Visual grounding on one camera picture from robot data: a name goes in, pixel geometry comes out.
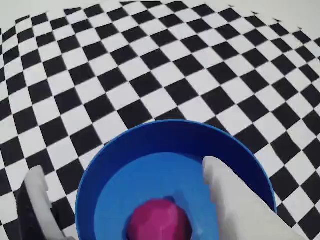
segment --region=blue bowl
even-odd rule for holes
[[[210,227],[215,208],[202,177],[205,156],[222,160],[276,212],[266,172],[240,141],[202,123],[155,121],[110,141],[86,169],[75,205],[79,238],[125,240],[134,209],[150,198],[168,197],[186,210],[194,232],[216,234]]]

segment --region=pink ball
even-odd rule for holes
[[[127,229],[129,240],[190,240],[185,211],[165,199],[152,199],[135,209]]]

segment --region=checkered surface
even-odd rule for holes
[[[36,165],[61,229],[77,237],[77,189],[93,156],[163,119],[243,142],[278,215],[320,238],[320,39],[231,6],[111,0],[23,17],[0,44],[0,239],[18,239],[15,195]]]

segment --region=checkerboard pattern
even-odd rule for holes
[[[117,135],[163,119],[220,128],[270,177],[278,215],[320,238],[320,39],[231,6],[118,2],[50,11],[0,31],[0,239],[41,165],[52,211],[77,237],[84,170]]]

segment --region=white square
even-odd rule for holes
[[[114,21],[113,25],[119,30],[120,33],[122,33],[138,26],[138,23],[131,16],[126,16],[120,20]]]
[[[69,136],[91,125],[85,106],[78,106],[62,116],[62,121]]]
[[[119,69],[128,81],[136,79],[150,71],[148,66],[140,57],[120,65]]]
[[[107,14],[99,14],[99,15],[90,17],[89,22],[94,28],[98,28],[98,27],[105,26],[112,23],[112,20]]]
[[[166,30],[167,27],[158,19],[153,19],[151,21],[147,21],[140,25],[140,28],[148,35],[151,36],[153,34],[159,33],[163,30]]]
[[[299,222],[314,207],[314,204],[301,187],[284,200],[283,205],[296,222]]]
[[[23,88],[9,96],[12,114],[20,112],[32,106],[31,98],[27,88]]]
[[[23,71],[24,71],[24,67],[22,66],[20,57],[4,65],[5,79],[9,79],[19,73],[22,73]]]
[[[13,192],[0,196],[0,220],[3,225],[18,218],[17,203]]]
[[[14,117],[8,116],[0,121],[0,144],[3,144],[18,135]]]
[[[285,103],[283,97],[272,86],[265,87],[255,95],[270,112]]]
[[[71,226],[68,226],[67,228],[63,229],[62,231],[63,231],[64,235],[65,235],[67,238],[73,237],[74,240],[79,240],[79,236],[78,236],[76,224],[73,224],[73,225],[71,225]]]
[[[12,191],[18,190],[24,181],[29,168],[27,161],[22,159],[5,168]]]
[[[51,43],[44,45],[42,47],[39,47],[38,50],[39,50],[39,54],[40,54],[42,62],[48,61],[48,60],[53,59],[55,57],[58,57],[62,54],[60,47],[56,41],[51,42]]]
[[[320,116],[320,105],[316,106],[314,111]]]
[[[81,31],[77,33],[75,36],[78,39],[81,47],[85,47],[101,41],[101,38],[99,37],[96,29],[94,28]]]
[[[123,107],[139,100],[138,94],[129,82],[115,87],[108,91],[106,95],[116,110],[122,109]]]
[[[159,5],[149,9],[149,12],[155,16],[155,18],[160,19],[165,16],[174,14],[174,12],[168,8],[166,5]]]
[[[277,48],[271,41],[262,43],[256,49],[260,53],[262,53],[269,61],[272,61],[273,59],[276,59],[277,57],[282,55],[282,52],[279,50],[279,48]]]
[[[87,102],[106,93],[100,81],[96,77],[77,85],[75,89],[83,104],[86,104]]]
[[[77,152],[70,137],[66,137],[47,148],[55,170],[71,163],[78,158]]]
[[[45,182],[48,185],[46,192],[50,202],[54,203],[66,196],[66,192],[62,187],[57,172],[53,171],[45,176]]]
[[[10,49],[12,49],[18,45],[18,37],[17,36],[18,35],[14,35],[14,36],[10,37],[10,39],[8,39],[7,41],[5,41],[2,44],[2,52],[3,53],[8,52]]]
[[[274,198],[275,198],[276,207],[279,207],[282,204],[280,197],[278,197],[278,195],[274,193]]]
[[[261,163],[269,178],[284,166],[284,163],[280,160],[271,145],[265,146],[256,154],[254,154],[254,156]]]
[[[257,120],[254,125],[269,143],[286,132],[285,127],[271,112]]]
[[[156,120],[154,118],[151,118],[150,120],[144,122],[145,124],[148,124],[148,123],[152,123],[152,122],[155,122]]]
[[[46,15],[50,21],[66,17],[65,11],[63,11],[62,9],[47,11]]]
[[[0,55],[0,69],[2,69],[4,66],[5,66],[4,56]]]
[[[68,71],[63,71],[49,77],[48,83],[54,96],[72,89],[75,86]]]
[[[103,149],[104,145],[100,145],[96,147],[95,149],[87,152],[86,154],[79,157],[79,161],[83,167],[84,170],[87,169],[91,161],[94,159],[94,157],[100,152],[101,149]]]
[[[72,28],[71,25],[66,25],[53,30],[53,35],[55,37],[55,40],[57,41],[74,36],[75,34],[75,30]]]
[[[286,75],[286,79],[298,92],[301,92],[311,84],[311,81],[298,68]]]
[[[118,65],[110,54],[104,54],[97,57],[89,62],[89,65],[97,77],[115,69]]]
[[[9,96],[7,82],[3,81],[0,83],[0,102]]]
[[[307,237],[307,235],[305,234],[305,232],[301,229],[301,227],[299,226],[298,223],[292,227],[292,230],[294,230],[297,234],[299,234],[301,237],[303,237],[303,239],[309,239]],[[320,239],[319,235],[317,237],[315,237],[314,240],[319,240]]]
[[[122,8],[122,5],[119,1],[105,1],[101,3],[100,6],[106,13]]]
[[[225,20],[221,15],[219,14],[210,14],[208,16],[205,16],[202,18],[207,24],[209,24],[210,27],[213,29],[219,28],[221,26],[224,26],[228,24],[227,20]]]
[[[19,142],[25,158],[46,148],[44,137],[38,126],[20,134]]]
[[[228,40],[228,43],[240,54],[244,54],[255,48],[255,46],[243,35]]]
[[[274,84],[284,77],[284,75],[271,62],[259,66],[256,71],[270,84]]]
[[[299,27],[291,21],[280,21],[280,24],[283,28],[285,28],[289,33],[298,32]]]
[[[176,103],[164,88],[144,96],[141,101],[153,118],[177,107]]]
[[[103,143],[109,142],[127,130],[116,111],[94,122],[93,127]]]
[[[199,95],[206,94],[220,86],[218,81],[206,69],[187,76],[186,80]]]
[[[301,93],[298,93],[290,98],[287,103],[301,119],[307,116],[314,109],[310,105],[310,103],[301,95]]]
[[[302,46],[302,43],[292,34],[282,36],[281,39],[286,42],[292,49],[297,49]]]
[[[185,78],[185,76],[172,62],[168,62],[165,65],[157,67],[156,69],[152,70],[152,74],[163,87]]]
[[[178,108],[190,121],[204,123],[215,116],[200,96],[183,103]]]
[[[199,33],[199,37],[209,46],[215,46],[224,43],[226,40],[215,29]]]
[[[318,74],[320,75],[320,61],[316,58],[312,61],[308,62],[308,65]]]
[[[318,202],[315,204],[315,208],[320,212],[320,201],[318,201]]]
[[[229,9],[231,6],[227,5],[223,1],[212,1],[208,3],[208,6],[213,9],[216,13],[222,12],[223,10]]]
[[[304,149],[316,138],[302,120],[290,127],[287,132],[300,149]]]
[[[62,57],[68,70],[74,69],[88,62],[87,56],[81,47],[64,53]]]
[[[75,24],[83,20],[87,20],[88,17],[83,10],[76,11],[70,15],[66,16],[66,19],[70,24]]]
[[[140,1],[125,5],[123,8],[131,16],[148,10]]]
[[[320,78],[312,82],[312,85],[320,92]]]
[[[109,53],[121,49],[129,44],[121,33],[103,39],[102,43]]]
[[[179,24],[170,27],[169,32],[171,32],[178,40],[186,39],[197,34],[188,24]]]
[[[190,8],[177,11],[175,15],[177,15],[177,17],[180,18],[184,23],[188,23],[201,18],[195,11]]]
[[[15,25],[15,30],[16,30],[16,33],[19,34],[19,33],[23,32],[24,30],[30,29],[32,27],[33,27],[33,24],[32,24],[31,18],[27,18],[27,19],[17,23]]]
[[[251,120],[244,114],[238,105],[228,108],[218,114],[216,118],[233,136],[252,124]]]
[[[138,56],[148,54],[159,48],[155,41],[153,41],[149,36],[132,42],[130,46]]]
[[[199,50],[193,56],[206,69],[223,62],[223,59],[211,47]]]
[[[60,116],[57,103],[53,97],[40,101],[32,107],[39,125],[43,125]]]
[[[295,155],[285,167],[300,186],[316,171],[303,151]]]
[[[225,63],[239,77],[254,70],[254,67],[242,55],[237,55],[232,58],[229,58],[225,61]]]
[[[27,86],[40,83],[43,80],[47,79],[47,74],[45,67],[42,63],[33,65],[28,69],[24,70],[24,79]]]
[[[262,26],[258,28],[258,31],[266,37],[268,40],[278,39],[279,35],[276,34],[275,31],[272,30],[269,26]]]
[[[192,8],[195,8],[195,7],[198,7],[200,5],[202,5],[202,2],[201,1],[186,1],[184,3],[188,8],[192,9]]]
[[[41,24],[38,24],[36,26],[33,26],[32,28],[34,32],[34,36],[38,37],[44,34],[48,34],[53,31],[52,26],[49,21],[43,22]]]
[[[243,17],[230,22],[230,25],[234,27],[234,29],[237,30],[242,35],[256,29],[250,22],[248,22]]]
[[[265,23],[267,26],[278,23],[274,18],[271,18],[269,16],[258,14],[256,15],[256,17],[260,19],[263,23]]]
[[[0,226],[0,239],[1,240],[9,240],[9,238],[8,238],[8,236],[6,234],[4,226]]]
[[[243,18],[252,17],[252,16],[256,15],[255,13],[250,11],[250,9],[243,8],[241,6],[234,6],[234,7],[232,7],[232,9],[235,10]]]
[[[169,43],[163,46],[161,50],[171,62],[182,59],[191,54],[190,50],[181,41]]]
[[[254,94],[244,81],[238,77],[224,83],[221,87],[236,104],[241,103]]]
[[[73,191],[72,193],[68,194],[66,196],[66,198],[68,199],[68,202],[73,210],[73,213],[76,212],[76,200],[77,200],[77,193],[78,193],[78,190],[75,190]]]
[[[320,56],[320,46],[314,41],[310,41],[304,45],[316,58]]]

